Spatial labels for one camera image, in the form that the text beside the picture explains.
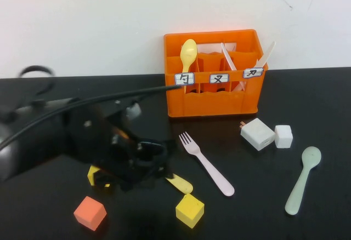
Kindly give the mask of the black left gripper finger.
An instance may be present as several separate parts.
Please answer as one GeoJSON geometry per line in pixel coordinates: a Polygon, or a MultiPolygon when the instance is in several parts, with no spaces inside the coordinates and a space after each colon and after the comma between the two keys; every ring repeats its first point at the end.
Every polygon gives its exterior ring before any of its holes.
{"type": "Polygon", "coordinates": [[[156,180],[163,178],[172,178],[172,171],[167,165],[132,169],[130,174],[120,178],[120,189],[127,192],[135,188],[154,188],[156,180]]]}
{"type": "Polygon", "coordinates": [[[165,168],[177,150],[174,140],[142,140],[138,145],[138,167],[145,169],[165,168]]]}

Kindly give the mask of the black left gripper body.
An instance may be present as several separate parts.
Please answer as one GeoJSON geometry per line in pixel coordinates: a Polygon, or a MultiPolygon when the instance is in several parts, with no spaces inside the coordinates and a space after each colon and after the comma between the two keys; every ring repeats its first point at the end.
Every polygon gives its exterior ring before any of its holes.
{"type": "Polygon", "coordinates": [[[93,185],[120,184],[120,178],[130,174],[138,167],[139,142],[142,139],[132,133],[126,126],[130,119],[126,111],[118,111],[105,117],[99,111],[94,118],[99,123],[98,132],[103,136],[103,149],[93,163],[93,185]]]}

